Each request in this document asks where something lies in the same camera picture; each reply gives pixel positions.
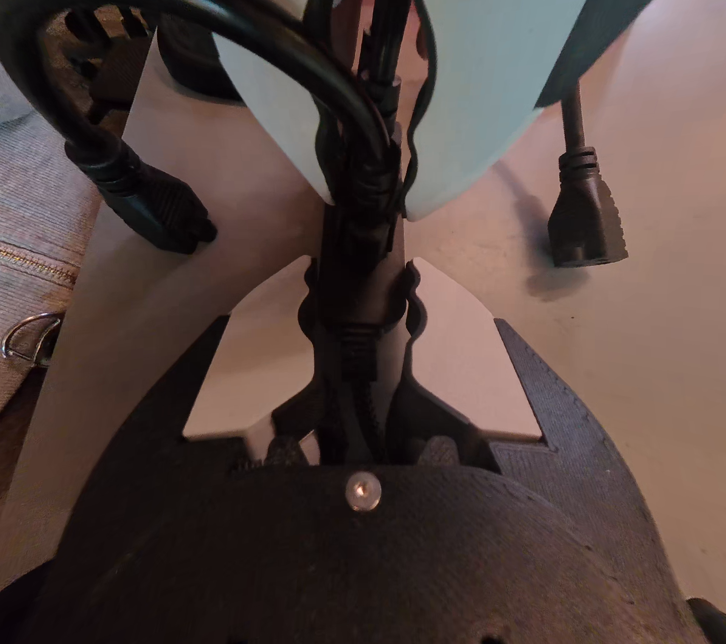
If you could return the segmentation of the grey zippered bag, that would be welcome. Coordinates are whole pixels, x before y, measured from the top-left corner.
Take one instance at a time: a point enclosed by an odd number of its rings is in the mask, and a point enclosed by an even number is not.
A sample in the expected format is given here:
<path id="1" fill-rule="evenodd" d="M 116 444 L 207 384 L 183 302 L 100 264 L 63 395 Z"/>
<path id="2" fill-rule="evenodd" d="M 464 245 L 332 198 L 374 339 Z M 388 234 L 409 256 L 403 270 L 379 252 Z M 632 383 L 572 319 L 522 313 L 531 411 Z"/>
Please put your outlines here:
<path id="1" fill-rule="evenodd" d="M 68 311 L 100 197 L 1 70 L 1 332 Z"/>

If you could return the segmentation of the black power plug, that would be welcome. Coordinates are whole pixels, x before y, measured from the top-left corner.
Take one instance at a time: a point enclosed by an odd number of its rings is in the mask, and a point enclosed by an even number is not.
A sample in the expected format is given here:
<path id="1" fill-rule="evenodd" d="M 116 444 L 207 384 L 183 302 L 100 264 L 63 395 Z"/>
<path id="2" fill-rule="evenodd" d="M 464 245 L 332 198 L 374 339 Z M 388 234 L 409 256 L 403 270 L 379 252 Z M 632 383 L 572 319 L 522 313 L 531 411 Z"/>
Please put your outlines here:
<path id="1" fill-rule="evenodd" d="M 359 226 L 327 206 L 316 261 L 316 316 L 333 342 L 331 370 L 343 388 L 339 409 L 350 408 L 368 460 L 385 463 L 385 423 L 375 407 L 378 349 L 406 309 L 404 228 L 399 217 L 375 228 Z"/>

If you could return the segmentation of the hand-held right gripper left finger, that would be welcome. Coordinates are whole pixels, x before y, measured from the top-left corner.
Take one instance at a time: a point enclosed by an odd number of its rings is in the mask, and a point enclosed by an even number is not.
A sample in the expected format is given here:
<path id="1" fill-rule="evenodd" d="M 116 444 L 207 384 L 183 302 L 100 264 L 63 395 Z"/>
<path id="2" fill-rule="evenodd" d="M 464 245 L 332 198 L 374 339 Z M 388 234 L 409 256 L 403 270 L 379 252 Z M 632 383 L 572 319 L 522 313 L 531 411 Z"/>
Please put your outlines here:
<path id="1" fill-rule="evenodd" d="M 315 430 L 324 385 L 315 372 L 310 256 L 301 256 L 254 288 L 231 311 L 183 429 L 189 441 L 237 437 L 252 461 L 277 436 L 300 443 L 320 463 Z"/>

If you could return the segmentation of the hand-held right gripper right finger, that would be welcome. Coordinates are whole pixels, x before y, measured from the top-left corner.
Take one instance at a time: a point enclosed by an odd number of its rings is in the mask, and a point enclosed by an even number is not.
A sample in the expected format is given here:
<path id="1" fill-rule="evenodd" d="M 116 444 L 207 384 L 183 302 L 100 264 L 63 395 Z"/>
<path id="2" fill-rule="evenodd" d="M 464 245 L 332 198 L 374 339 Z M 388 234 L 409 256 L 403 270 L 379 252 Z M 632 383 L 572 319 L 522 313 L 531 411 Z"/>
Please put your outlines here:
<path id="1" fill-rule="evenodd" d="M 540 424 L 493 314 L 422 257 L 406 264 L 402 375 L 387 414 L 387 455 L 415 465 L 446 438 L 462 466 L 501 473 L 493 442 L 539 443 Z"/>

